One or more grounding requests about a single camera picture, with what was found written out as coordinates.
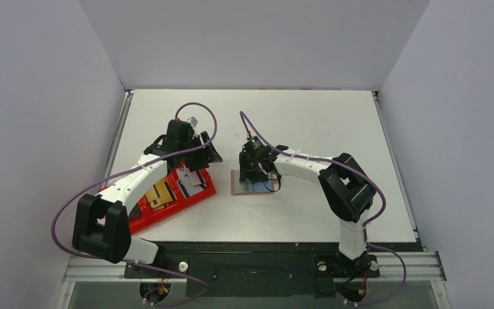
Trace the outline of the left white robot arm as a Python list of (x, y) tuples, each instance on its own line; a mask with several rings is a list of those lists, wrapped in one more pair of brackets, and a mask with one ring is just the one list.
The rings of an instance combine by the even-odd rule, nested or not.
[(111, 263), (162, 262), (162, 249), (135, 233), (215, 194), (207, 168), (223, 159), (195, 126), (194, 118), (171, 120), (132, 173), (78, 200), (74, 249)]

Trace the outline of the red three-compartment bin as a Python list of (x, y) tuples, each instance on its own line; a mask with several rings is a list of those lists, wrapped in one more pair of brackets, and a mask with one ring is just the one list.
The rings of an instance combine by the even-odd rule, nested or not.
[(190, 171), (185, 165), (173, 169), (154, 183), (128, 215), (132, 235), (216, 194), (207, 169)]

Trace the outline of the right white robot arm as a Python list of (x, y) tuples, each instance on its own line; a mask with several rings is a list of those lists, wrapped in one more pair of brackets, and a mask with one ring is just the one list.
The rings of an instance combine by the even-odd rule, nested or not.
[(356, 261), (367, 254), (364, 223), (376, 191), (351, 155), (315, 158), (294, 153), (284, 145), (274, 149), (255, 136), (242, 146), (239, 165), (241, 182), (272, 179), (281, 187), (282, 178), (290, 176), (319, 184), (329, 208), (340, 220), (340, 255)]

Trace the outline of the silver mirrored card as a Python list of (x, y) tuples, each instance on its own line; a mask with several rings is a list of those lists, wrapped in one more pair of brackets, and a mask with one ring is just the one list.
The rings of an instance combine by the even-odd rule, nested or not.
[(176, 169), (177, 185), (184, 198), (191, 198), (207, 188), (205, 179), (200, 171), (190, 171), (187, 167)]

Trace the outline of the tan leather card holder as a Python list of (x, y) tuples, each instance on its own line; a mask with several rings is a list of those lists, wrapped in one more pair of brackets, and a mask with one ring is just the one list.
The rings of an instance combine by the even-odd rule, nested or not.
[(257, 194), (272, 194), (280, 189), (279, 181), (275, 175), (270, 175), (265, 182), (240, 182), (239, 170), (231, 170), (231, 189), (232, 196), (247, 196)]

